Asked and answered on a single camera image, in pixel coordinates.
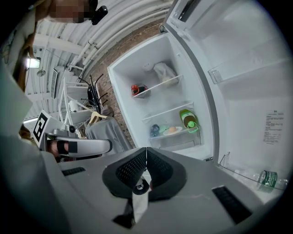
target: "open refrigerator door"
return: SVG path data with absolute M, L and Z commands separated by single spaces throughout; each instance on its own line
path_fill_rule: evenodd
M 282 194 L 293 160 L 293 70 L 271 17 L 256 1 L 179 0 L 165 27 L 205 88 L 214 163 L 263 202 Z
M 281 194 L 259 190 L 293 160 L 292 56 L 270 16 L 252 0 L 178 0 L 164 28 L 108 67 L 136 147 L 213 158 L 263 202 Z

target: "white bag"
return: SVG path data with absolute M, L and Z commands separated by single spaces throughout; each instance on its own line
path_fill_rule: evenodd
M 158 78 L 160 79 L 160 83 L 163 83 L 177 76 L 176 73 L 170 67 L 168 67 L 165 63 L 156 64 L 154 67 L 154 70 L 157 73 Z M 167 82 L 165 85 L 171 86 L 171 85 L 177 84 L 178 81 L 179 79 L 177 78 L 170 82 Z

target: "label sticker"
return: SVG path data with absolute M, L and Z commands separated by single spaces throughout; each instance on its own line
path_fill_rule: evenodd
M 283 129 L 284 113 L 269 111 L 266 115 L 266 128 L 264 142 L 266 144 L 277 144 L 281 138 Z

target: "person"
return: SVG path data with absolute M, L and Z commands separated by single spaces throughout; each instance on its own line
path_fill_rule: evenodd
M 35 58 L 33 41 L 38 21 L 47 18 L 55 22 L 82 23 L 90 18 L 97 5 L 97 0 L 27 0 L 20 3 L 20 7 L 24 7 L 26 13 L 2 43 L 0 50 L 3 62 L 22 91 L 25 91 L 26 85 L 26 59 L 28 56 Z M 19 134 L 21 138 L 33 141 L 24 125 Z M 62 145 L 68 152 L 68 143 L 64 142 Z M 59 156 L 56 141 L 50 143 L 48 151 L 54 157 Z

